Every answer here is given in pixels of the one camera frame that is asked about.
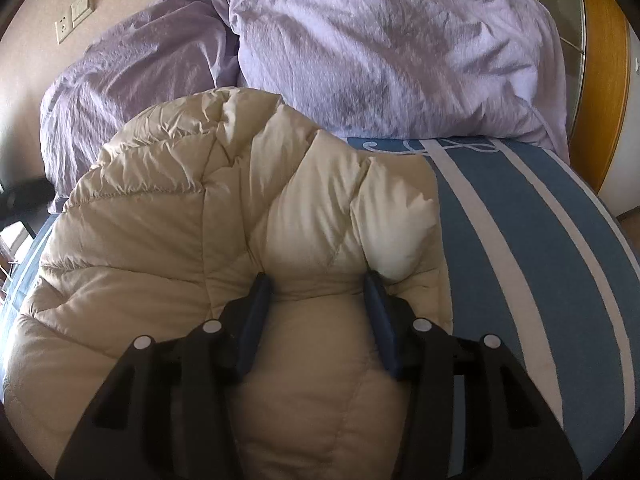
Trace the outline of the left purple pillow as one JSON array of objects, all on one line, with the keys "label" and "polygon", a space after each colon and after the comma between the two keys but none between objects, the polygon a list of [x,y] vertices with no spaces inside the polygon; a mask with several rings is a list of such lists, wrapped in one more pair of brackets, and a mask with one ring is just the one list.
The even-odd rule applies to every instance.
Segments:
[{"label": "left purple pillow", "polygon": [[158,0],[114,25],[52,82],[40,104],[44,170],[62,211],[102,146],[158,103],[238,83],[227,0]]}]

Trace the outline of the blue striped bed sheet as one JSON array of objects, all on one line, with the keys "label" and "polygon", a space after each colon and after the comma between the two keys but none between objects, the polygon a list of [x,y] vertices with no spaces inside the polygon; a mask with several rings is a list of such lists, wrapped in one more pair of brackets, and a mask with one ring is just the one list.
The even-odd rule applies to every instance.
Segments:
[{"label": "blue striped bed sheet", "polygon": [[497,335],[590,477],[639,405],[639,261],[617,221],[555,154],[481,138],[343,141],[420,155],[437,182],[452,336]]}]

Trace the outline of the white wall switch plate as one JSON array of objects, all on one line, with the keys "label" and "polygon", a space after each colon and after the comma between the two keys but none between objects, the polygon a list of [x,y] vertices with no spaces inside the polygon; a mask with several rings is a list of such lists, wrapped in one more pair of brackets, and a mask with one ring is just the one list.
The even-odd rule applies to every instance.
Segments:
[{"label": "white wall switch plate", "polygon": [[96,10],[96,0],[75,0],[54,23],[56,43],[62,42]]}]

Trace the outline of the beige quilted down jacket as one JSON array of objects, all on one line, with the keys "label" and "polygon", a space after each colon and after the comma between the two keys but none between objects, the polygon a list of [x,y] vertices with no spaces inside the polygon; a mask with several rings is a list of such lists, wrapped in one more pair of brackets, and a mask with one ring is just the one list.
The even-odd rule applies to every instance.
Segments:
[{"label": "beige quilted down jacket", "polygon": [[134,338],[184,336],[265,273],[273,302],[229,400],[247,477],[386,479],[407,391],[375,349],[370,270],[451,325],[424,157],[355,150],[257,90],[153,106],[104,145],[54,222],[6,344],[8,419],[54,471]]}]

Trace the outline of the wooden framed glass door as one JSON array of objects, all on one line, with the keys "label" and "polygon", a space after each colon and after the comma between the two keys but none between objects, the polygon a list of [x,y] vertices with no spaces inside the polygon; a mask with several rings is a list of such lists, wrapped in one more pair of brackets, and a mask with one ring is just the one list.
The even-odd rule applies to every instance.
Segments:
[{"label": "wooden framed glass door", "polygon": [[538,0],[561,38],[570,164],[599,192],[605,184],[630,92],[629,25],[616,0]]}]

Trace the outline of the right purple pillow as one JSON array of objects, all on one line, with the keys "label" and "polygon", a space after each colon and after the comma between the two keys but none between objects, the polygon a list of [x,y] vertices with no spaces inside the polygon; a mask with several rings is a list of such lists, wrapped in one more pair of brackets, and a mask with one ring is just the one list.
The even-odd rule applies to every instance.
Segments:
[{"label": "right purple pillow", "polygon": [[244,82],[347,138],[492,136],[568,154],[537,0],[227,0]]}]

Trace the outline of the purple pillow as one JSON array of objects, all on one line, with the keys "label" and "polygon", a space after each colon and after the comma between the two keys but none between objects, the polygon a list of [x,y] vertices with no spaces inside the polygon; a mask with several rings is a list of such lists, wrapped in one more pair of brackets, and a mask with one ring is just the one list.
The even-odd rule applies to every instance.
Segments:
[{"label": "purple pillow", "polygon": [[40,104],[44,170],[62,211],[102,146],[158,103],[238,83],[227,0],[158,0],[114,25],[52,82]]},{"label": "purple pillow", "polygon": [[537,0],[227,0],[244,82],[347,138],[492,136],[568,154]]}]

